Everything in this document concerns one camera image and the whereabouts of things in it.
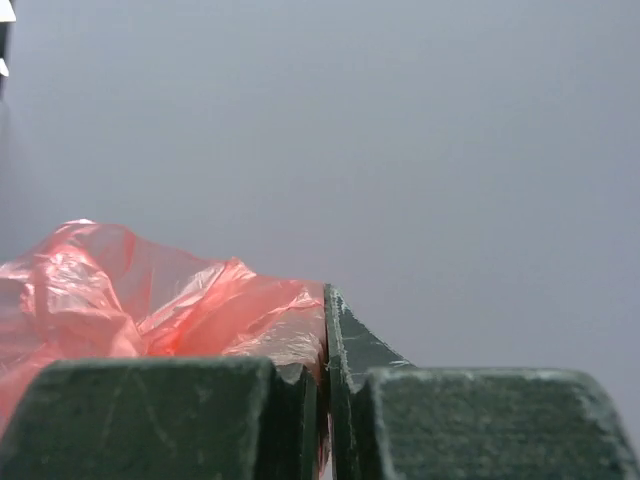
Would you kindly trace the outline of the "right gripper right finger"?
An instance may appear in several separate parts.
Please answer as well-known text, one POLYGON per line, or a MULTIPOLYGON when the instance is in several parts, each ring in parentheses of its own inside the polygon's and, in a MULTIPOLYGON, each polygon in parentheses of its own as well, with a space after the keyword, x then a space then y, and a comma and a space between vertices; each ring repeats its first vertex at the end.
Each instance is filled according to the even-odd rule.
POLYGON ((607 392, 558 368, 420 368, 324 288, 337 479, 635 479, 607 392))

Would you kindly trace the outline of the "red trash bag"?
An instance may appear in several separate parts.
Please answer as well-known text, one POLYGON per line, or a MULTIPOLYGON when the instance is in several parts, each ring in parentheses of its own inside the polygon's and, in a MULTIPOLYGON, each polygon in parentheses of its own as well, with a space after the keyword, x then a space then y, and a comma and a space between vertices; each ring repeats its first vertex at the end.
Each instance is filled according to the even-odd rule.
POLYGON ((29 385, 55 362, 219 357, 308 370, 318 477, 327 451, 321 284, 200 259, 86 220, 1 268, 1 439, 29 385))

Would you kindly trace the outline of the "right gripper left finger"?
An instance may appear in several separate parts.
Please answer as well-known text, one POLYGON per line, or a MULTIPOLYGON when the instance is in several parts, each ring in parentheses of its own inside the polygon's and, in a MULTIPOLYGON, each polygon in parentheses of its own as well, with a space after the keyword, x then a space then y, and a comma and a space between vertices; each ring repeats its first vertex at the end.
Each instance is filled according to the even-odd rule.
POLYGON ((316 384, 266 358, 58 361, 1 439, 5 479, 314 479, 316 384))

